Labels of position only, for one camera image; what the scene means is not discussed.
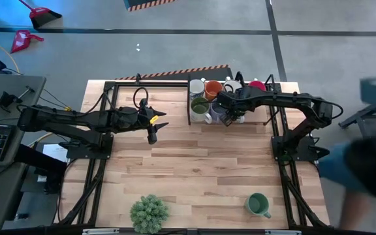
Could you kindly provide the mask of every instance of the gray floor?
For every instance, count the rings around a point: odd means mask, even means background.
[[[265,0],[177,0],[136,12],[127,12],[122,0],[29,2],[64,15],[47,28],[252,30],[249,34],[271,29]],[[272,0],[272,6],[282,31],[376,31],[376,0]],[[0,27],[29,27],[27,15],[19,2],[0,0]],[[248,80],[265,79],[270,73],[279,77],[271,35],[228,34],[39,33],[44,42],[13,56],[22,73],[47,77],[46,89],[75,109],[89,79],[220,64],[242,71]],[[9,50],[13,36],[0,33],[0,44]],[[331,126],[314,132],[321,137],[320,146],[358,138],[355,126],[341,130],[337,122],[364,107],[359,79],[376,76],[376,37],[280,36],[279,46],[288,81],[299,82],[301,92],[320,95],[345,109]],[[1,50],[0,59],[13,68]],[[28,134],[24,142],[40,135]],[[328,180],[322,180],[322,186],[331,223],[337,225],[343,188]],[[358,230],[376,232],[376,200],[372,201],[372,211]]]

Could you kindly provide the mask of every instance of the potted plant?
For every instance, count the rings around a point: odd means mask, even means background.
[[[142,196],[130,209],[130,217],[136,232],[155,234],[162,229],[162,222],[169,217],[168,207],[155,195]]]

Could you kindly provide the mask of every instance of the hazard stripe tape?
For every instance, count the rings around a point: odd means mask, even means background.
[[[174,2],[175,0],[156,0],[156,1],[152,1],[152,2],[149,2],[149,3],[143,3],[143,4],[140,4],[140,5],[135,5],[135,6],[132,6],[132,7],[129,7],[129,11],[135,11],[135,10],[141,10],[141,9],[145,9],[145,8],[148,8],[148,7],[154,7],[154,6],[159,6],[159,5],[162,5],[162,4],[165,4],[165,3],[171,3],[171,2]]]
[[[182,70],[175,70],[175,71],[170,71],[170,72],[158,72],[158,73],[155,73],[155,74],[141,75],[141,77],[142,77],[142,79],[145,79],[145,78],[154,78],[154,77],[158,77],[158,76],[167,76],[167,75],[174,75],[174,74],[183,74],[183,73],[187,73],[187,72],[207,71],[207,70],[223,69],[223,68],[228,68],[228,65],[200,67],[200,68],[195,68],[195,69],[182,69]],[[116,78],[116,80],[135,80],[135,79],[136,79],[136,76]]]

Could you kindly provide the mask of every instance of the desk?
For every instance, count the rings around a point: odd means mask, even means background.
[[[35,90],[35,93],[29,93],[23,98],[23,104],[33,105],[39,100],[40,93],[46,79],[37,76],[14,76],[0,74],[0,96],[3,91],[9,94],[21,95],[25,91],[25,86],[30,86]],[[0,119],[18,118],[20,116],[16,109],[16,104],[9,106],[11,113],[8,113],[0,108]],[[15,124],[15,120],[7,120],[1,124]],[[17,152],[18,146],[23,138],[24,132],[18,129],[14,132],[14,137],[10,147],[5,155],[5,163],[0,163],[0,171],[4,169],[10,159],[12,160]],[[25,164],[15,163],[6,172],[0,175],[0,229],[7,218],[7,215],[13,209],[14,202],[18,194],[18,189],[21,186],[22,176],[25,170]]]
[[[297,83],[282,83],[283,91],[298,91]],[[82,105],[89,110],[102,93],[104,81],[90,80]],[[117,106],[133,106],[135,88],[119,90]],[[97,227],[132,227],[129,211],[140,196],[155,194],[170,208],[164,228],[287,228],[281,180],[270,146],[271,125],[266,109],[259,121],[231,125],[187,124],[187,90],[149,87],[149,105],[166,112],[154,145],[146,131],[116,134],[107,161]],[[138,99],[144,96],[138,93]],[[286,109],[290,128],[304,115]],[[82,194],[88,160],[76,161],[65,177],[61,203],[63,217]],[[302,194],[313,211],[330,224],[317,170],[297,163]],[[264,193],[271,219],[251,216],[244,209],[247,196]],[[298,221],[295,201],[294,218]]]

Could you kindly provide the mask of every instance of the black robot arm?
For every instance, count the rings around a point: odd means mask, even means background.
[[[223,123],[228,126],[247,111],[254,112],[261,105],[296,108],[301,110],[306,119],[295,129],[283,136],[284,150],[294,153],[300,140],[314,129],[327,127],[332,123],[332,103],[307,93],[279,93],[263,91],[257,87],[243,87],[236,92],[221,91],[217,94],[217,103],[225,108]]]
[[[22,131],[48,131],[71,137],[88,145],[90,148],[101,148],[104,133],[124,133],[127,131],[147,130],[149,144],[157,141],[156,132],[168,123],[153,125],[163,112],[147,107],[147,101],[140,101],[138,110],[132,107],[120,107],[105,111],[79,113],[64,111],[46,106],[26,106],[21,110],[18,127]],[[74,126],[89,128],[88,131]]]

